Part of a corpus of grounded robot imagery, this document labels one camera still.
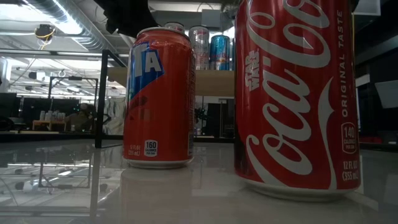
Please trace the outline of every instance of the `ceiling duct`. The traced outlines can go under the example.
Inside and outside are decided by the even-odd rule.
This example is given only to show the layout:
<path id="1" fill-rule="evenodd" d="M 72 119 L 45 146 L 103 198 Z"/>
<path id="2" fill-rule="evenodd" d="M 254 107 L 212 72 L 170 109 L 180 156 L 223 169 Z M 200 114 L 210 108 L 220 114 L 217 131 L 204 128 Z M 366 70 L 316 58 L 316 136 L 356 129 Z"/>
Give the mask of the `ceiling duct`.
<path id="1" fill-rule="evenodd" d="M 90 52 L 116 49 L 106 40 L 102 33 L 84 15 L 73 1 L 58 0 L 23 0 L 28 6 L 49 17 L 57 29 L 66 34 L 81 35 L 73 40 Z"/>

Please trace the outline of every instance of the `energy drink can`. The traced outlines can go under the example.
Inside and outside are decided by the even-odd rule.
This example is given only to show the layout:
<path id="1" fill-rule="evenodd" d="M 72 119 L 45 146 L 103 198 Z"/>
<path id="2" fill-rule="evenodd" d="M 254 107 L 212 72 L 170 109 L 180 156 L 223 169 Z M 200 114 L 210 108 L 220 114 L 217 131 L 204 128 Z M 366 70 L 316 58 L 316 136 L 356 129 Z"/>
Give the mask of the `energy drink can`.
<path id="1" fill-rule="evenodd" d="M 189 30 L 189 39 L 191 40 L 192 48 L 196 58 L 197 70 L 209 69 L 209 39 L 210 33 L 206 27 L 194 26 Z"/>
<path id="2" fill-rule="evenodd" d="M 168 23 L 164 24 L 164 27 L 170 28 L 170 29 L 175 29 L 175 30 L 178 30 L 180 32 L 184 32 L 185 31 L 184 25 L 182 25 L 179 22 L 168 22 Z"/>
<path id="3" fill-rule="evenodd" d="M 229 37 L 216 35 L 211 38 L 210 68 L 212 70 L 229 70 Z"/>
<path id="4" fill-rule="evenodd" d="M 192 159 L 194 56 L 182 32 L 154 27 L 130 51 L 124 158 L 141 168 L 181 167 Z"/>

